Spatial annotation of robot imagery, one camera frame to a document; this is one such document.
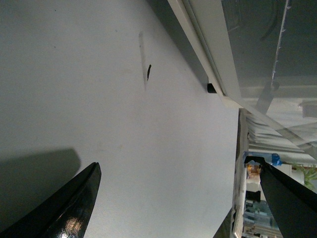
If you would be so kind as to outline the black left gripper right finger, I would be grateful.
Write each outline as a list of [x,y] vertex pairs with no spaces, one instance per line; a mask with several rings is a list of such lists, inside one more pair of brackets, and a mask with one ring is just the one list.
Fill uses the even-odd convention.
[[284,238],[315,238],[317,236],[317,194],[263,157],[247,156],[261,166],[260,184],[268,206]]

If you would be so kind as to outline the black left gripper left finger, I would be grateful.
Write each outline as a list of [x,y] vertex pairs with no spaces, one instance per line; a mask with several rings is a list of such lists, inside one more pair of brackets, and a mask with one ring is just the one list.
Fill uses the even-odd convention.
[[2,238],[82,238],[89,224],[101,181],[93,162],[42,204],[1,232]]

